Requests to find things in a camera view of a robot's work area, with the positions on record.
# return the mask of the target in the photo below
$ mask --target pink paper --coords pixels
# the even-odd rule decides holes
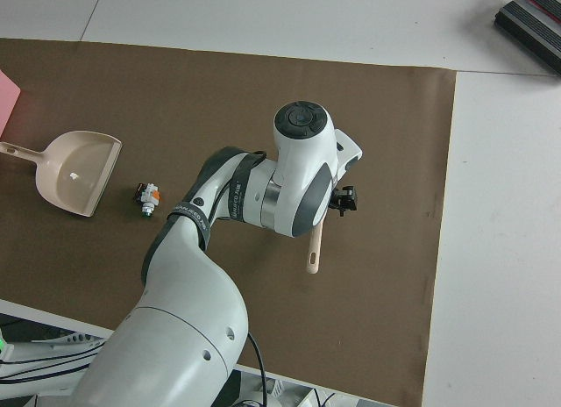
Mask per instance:
[[[11,111],[16,105],[20,89],[0,70],[0,135],[8,123]]]

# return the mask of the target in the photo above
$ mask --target black joint cap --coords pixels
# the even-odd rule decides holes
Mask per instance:
[[[319,104],[294,102],[280,109],[274,125],[282,135],[291,139],[315,137],[327,125],[327,113]]]

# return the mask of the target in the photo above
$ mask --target dustpan handle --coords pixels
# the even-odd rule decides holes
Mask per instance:
[[[28,150],[22,146],[14,146],[13,144],[8,144],[7,142],[0,142],[0,153],[13,155],[14,157],[19,157],[20,159],[26,159],[39,164],[43,158],[42,153],[38,153],[33,150]]]

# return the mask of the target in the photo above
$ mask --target screw hole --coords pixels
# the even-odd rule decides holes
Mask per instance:
[[[232,341],[236,339],[236,334],[234,334],[234,330],[232,330],[230,327],[226,328],[226,337],[228,337]]]

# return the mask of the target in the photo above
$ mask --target wooden handle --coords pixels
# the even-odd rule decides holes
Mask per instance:
[[[306,271],[310,274],[315,274],[319,269],[319,254],[322,246],[322,230],[323,230],[323,220],[320,221],[316,227],[312,229],[312,233],[309,237],[309,250],[308,250],[308,262],[306,263]]]

